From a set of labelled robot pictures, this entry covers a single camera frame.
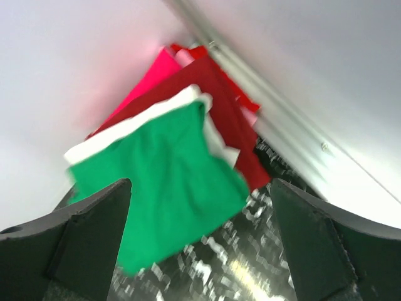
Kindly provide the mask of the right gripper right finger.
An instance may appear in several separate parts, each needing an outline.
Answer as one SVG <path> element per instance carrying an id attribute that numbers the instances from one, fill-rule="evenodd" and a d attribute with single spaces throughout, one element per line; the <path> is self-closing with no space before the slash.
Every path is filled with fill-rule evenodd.
<path id="1" fill-rule="evenodd" d="M 400 300 L 400 230 L 280 179 L 271 199 L 298 300 Z"/>

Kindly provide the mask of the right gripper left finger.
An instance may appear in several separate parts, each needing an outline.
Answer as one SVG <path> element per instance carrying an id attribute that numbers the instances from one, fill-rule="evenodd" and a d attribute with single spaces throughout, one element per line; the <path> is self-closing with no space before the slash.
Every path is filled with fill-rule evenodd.
<path id="1" fill-rule="evenodd" d="M 120 179 L 1 231 L 1 300 L 106 300 L 130 206 Z"/>

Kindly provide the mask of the green t shirt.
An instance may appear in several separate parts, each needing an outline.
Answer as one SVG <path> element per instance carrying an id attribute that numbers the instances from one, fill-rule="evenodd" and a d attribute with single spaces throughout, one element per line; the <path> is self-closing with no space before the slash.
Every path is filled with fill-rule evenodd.
<path id="1" fill-rule="evenodd" d="M 201 100 L 147 122 L 73 164 L 74 202 L 119 179 L 132 194 L 117 263 L 129 275 L 179 252 L 242 210 L 249 190 L 203 134 Z"/>

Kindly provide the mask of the folded red t shirt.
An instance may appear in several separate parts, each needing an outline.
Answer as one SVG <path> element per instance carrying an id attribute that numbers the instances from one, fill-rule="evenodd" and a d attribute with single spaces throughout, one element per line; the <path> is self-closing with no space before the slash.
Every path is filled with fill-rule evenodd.
<path id="1" fill-rule="evenodd" d="M 201 92 L 212 96 L 209 114 L 226 145 L 241 151 L 235 167 L 244 176 L 250 190 L 267 184 L 271 178 L 253 152 L 257 134 L 243 115 L 234 91 L 208 55 L 193 61 L 133 99 L 110 120 L 106 119 L 94 133 L 136 116 L 157 102 L 170 99 L 191 84 L 197 85 Z"/>

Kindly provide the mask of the folded white t shirt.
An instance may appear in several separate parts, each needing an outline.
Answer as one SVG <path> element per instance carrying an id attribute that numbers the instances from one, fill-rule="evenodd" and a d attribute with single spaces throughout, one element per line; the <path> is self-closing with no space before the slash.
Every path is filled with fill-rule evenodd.
<path id="1" fill-rule="evenodd" d="M 178 108 L 185 107 L 196 100 L 204 105 L 206 111 L 203 134 L 209 152 L 224 159 L 231 167 L 234 167 L 241 151 L 225 144 L 222 135 L 217 130 L 209 114 L 212 108 L 212 96 L 208 93 L 202 93 L 197 85 L 189 85 L 172 98 L 158 102 L 138 115 L 127 118 L 95 134 L 88 140 L 72 147 L 63 157 L 70 165 L 77 164 L 102 151 L 115 141 L 132 134 L 147 122 Z"/>

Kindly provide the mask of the folded pink t shirt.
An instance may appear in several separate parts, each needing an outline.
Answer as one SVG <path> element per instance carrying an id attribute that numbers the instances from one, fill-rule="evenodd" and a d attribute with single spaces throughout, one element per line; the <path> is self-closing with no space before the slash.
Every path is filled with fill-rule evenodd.
<path id="1" fill-rule="evenodd" d="M 143 95 L 156 84 L 161 83 L 174 73 L 181 70 L 183 67 L 191 64 L 193 61 L 208 55 L 208 50 L 205 46 L 196 46 L 194 48 L 186 48 L 178 44 L 171 44 L 170 46 L 163 47 L 156 59 L 147 70 L 142 79 L 137 83 L 125 99 L 118 105 L 118 107 L 107 117 L 110 120 L 114 115 L 119 113 L 124 107 L 128 105 L 133 99 Z M 236 101 L 239 102 L 240 109 L 250 125 L 254 125 L 257 121 L 256 113 L 260 109 L 260 105 L 253 102 L 239 86 L 231 80 L 228 75 L 218 69 L 225 80 L 228 82 L 234 94 Z"/>

